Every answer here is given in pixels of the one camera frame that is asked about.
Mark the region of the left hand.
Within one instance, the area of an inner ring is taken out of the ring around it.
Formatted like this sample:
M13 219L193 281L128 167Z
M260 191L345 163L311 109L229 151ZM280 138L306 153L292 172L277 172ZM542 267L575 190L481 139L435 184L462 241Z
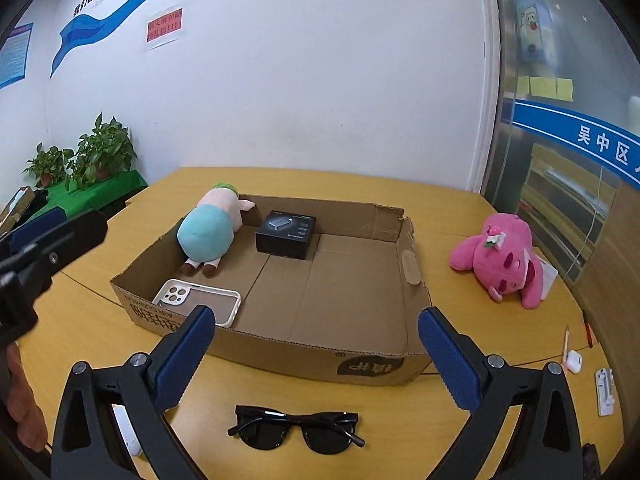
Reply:
M39 453L48 442L48 430L43 412L37 405L32 387L26 378L17 344L6 348L6 362L11 374L11 387L6 397L6 408L17 423L16 434L21 444Z

